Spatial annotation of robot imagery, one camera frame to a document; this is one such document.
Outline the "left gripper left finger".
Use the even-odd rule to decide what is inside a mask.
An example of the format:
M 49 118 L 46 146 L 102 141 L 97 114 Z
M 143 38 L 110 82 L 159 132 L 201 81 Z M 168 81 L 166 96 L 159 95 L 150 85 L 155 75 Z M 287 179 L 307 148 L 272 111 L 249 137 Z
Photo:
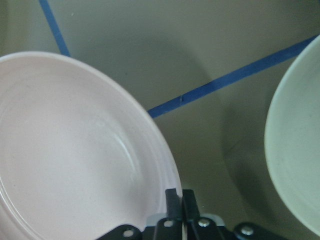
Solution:
M 166 216 L 169 219 L 182 220 L 181 199 L 175 188 L 165 190 Z

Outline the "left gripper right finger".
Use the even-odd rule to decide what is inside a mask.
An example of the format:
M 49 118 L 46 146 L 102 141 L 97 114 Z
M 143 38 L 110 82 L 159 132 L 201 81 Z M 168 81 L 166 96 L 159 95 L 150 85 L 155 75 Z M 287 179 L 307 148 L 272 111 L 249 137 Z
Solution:
M 182 190 L 182 207 L 185 220 L 194 220 L 200 216 L 195 193 L 192 189 Z

